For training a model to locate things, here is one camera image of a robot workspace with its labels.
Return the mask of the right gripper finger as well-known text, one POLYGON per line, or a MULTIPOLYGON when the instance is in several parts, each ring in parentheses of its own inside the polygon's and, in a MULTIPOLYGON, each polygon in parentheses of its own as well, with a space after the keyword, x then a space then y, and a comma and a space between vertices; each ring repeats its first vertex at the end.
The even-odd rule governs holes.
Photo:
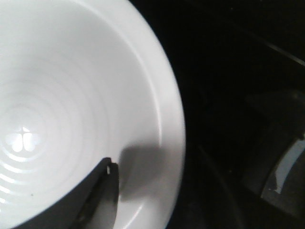
POLYGON ((112 229, 117 216, 119 167, 103 158, 76 187, 19 229, 112 229))

